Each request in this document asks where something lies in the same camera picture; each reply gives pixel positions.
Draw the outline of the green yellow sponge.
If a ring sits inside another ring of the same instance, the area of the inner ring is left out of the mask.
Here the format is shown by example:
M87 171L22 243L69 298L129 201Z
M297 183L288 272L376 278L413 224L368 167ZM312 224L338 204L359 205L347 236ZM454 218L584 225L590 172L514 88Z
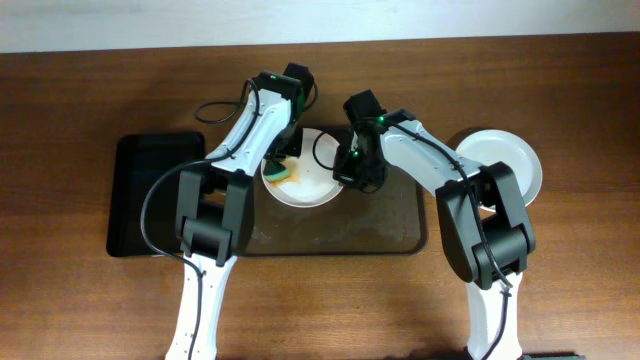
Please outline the green yellow sponge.
M281 162L269 160L265 163L262 175L265 181L274 183L288 178L289 170Z

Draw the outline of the white plate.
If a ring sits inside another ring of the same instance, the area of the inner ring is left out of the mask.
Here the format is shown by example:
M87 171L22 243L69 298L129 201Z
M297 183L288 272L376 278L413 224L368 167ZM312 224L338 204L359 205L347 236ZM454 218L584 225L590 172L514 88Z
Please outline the white plate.
M304 128L302 150L299 157L287 157L283 164L289 176L275 182L262 179L267 191L279 202L296 208L312 208L334 199L343 186L333 179L333 172L322 168L314 158L330 166L335 158L338 141L325 133L313 147L321 131Z
M489 166L503 162L514 172L526 206L538 196L543 182L541 162L533 148L515 134L498 129L479 130L464 137L455 151Z

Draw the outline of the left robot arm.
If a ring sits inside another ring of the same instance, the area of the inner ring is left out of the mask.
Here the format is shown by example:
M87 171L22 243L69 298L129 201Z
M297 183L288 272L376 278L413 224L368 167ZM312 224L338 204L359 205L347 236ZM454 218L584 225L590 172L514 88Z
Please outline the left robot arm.
M175 232L185 275L167 358L216 357L226 284L254 228L254 177L263 162L300 155L298 121L314 86L310 70L295 63L249 79L229 134L204 160L180 169Z

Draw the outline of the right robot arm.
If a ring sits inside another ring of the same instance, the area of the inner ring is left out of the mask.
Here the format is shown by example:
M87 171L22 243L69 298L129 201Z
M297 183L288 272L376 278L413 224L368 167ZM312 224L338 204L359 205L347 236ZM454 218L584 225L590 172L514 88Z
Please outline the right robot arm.
M514 171L457 154L410 111L383 109L370 90L343 110L350 138L336 152L334 179L372 194L395 167L433 195L445 257L467 291L468 356L523 358L517 295L536 240Z

